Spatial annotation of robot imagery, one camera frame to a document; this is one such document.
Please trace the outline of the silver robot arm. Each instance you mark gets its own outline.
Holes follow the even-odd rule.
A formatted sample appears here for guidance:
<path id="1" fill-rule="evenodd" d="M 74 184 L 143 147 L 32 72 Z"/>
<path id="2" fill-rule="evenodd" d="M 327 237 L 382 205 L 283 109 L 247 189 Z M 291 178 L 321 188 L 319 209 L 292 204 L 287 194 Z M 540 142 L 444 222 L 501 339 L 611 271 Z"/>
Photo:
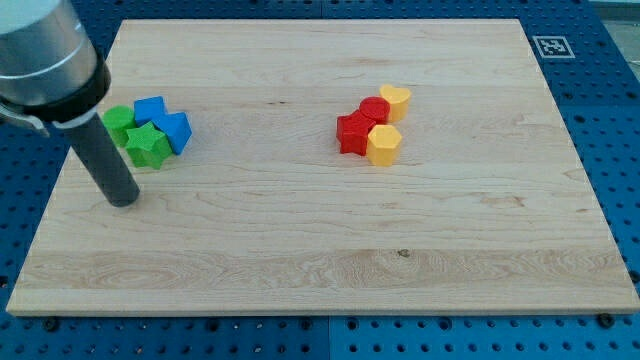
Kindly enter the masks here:
<path id="1" fill-rule="evenodd" d="M 1 0 L 1 122 L 44 136 L 97 115 L 110 85 L 69 0 Z"/>

